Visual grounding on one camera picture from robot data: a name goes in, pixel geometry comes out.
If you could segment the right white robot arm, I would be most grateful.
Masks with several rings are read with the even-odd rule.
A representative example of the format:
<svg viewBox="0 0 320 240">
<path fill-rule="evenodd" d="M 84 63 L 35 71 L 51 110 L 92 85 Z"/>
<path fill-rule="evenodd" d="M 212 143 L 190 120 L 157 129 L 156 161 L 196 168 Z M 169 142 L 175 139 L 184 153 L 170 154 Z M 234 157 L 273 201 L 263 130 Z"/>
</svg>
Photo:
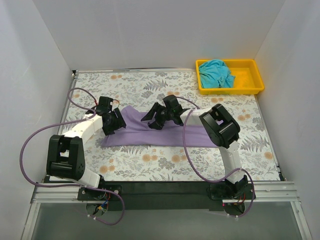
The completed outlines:
<svg viewBox="0 0 320 240">
<path fill-rule="evenodd" d="M 147 125 L 151 129 L 162 130 L 165 122 L 173 121 L 182 126 L 182 143 L 187 160 L 198 177 L 207 183 L 221 184 L 225 194 L 232 198 L 245 197 L 248 186 L 247 172 L 242 168 L 239 155 L 239 124 L 221 104 L 211 108 L 201 109 L 183 108 L 178 102 L 178 97 L 171 94 L 163 99 L 164 105 L 154 103 L 151 109 L 141 119 L 142 122 L 150 121 Z M 209 180 L 202 176 L 193 165 L 188 151 L 186 130 L 189 126 L 200 126 L 205 130 L 209 140 L 218 147 L 225 176 L 219 180 Z"/>
</svg>

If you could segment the purple t shirt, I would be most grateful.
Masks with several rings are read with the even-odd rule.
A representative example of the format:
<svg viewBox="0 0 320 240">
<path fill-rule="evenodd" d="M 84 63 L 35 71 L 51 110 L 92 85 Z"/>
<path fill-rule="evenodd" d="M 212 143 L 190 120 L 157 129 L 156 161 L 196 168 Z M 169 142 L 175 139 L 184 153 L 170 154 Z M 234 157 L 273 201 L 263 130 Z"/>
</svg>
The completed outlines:
<svg viewBox="0 0 320 240">
<path fill-rule="evenodd" d="M 173 121 L 165 123 L 163 129 L 151 129 L 147 122 L 141 119 L 146 115 L 139 112 L 132 106 L 126 106 L 120 112 L 126 123 L 125 128 L 115 131 L 115 134 L 106 136 L 102 147 L 121 146 L 162 146 L 162 147 L 183 147 L 183 127 L 174 124 Z M 188 125 L 185 128 L 185 143 L 187 147 L 194 148 L 216 148 L 210 140 L 206 130 L 200 125 Z"/>
</svg>

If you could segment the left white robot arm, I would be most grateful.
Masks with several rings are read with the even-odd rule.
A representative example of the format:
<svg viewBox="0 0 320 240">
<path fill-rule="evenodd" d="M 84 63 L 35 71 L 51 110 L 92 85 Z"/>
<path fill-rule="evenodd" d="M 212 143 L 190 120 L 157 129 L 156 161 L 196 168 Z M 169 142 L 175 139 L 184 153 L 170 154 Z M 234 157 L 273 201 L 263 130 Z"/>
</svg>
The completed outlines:
<svg viewBox="0 0 320 240">
<path fill-rule="evenodd" d="M 86 167 L 84 144 L 99 130 L 109 136 L 126 127 L 119 108 L 113 107 L 113 102 L 113 98 L 101 96 L 93 108 L 96 115 L 88 110 L 82 122 L 62 135 L 53 135 L 48 145 L 46 173 L 90 187 L 89 194 L 95 200 L 103 199 L 107 191 L 100 183 L 102 177 Z"/>
</svg>

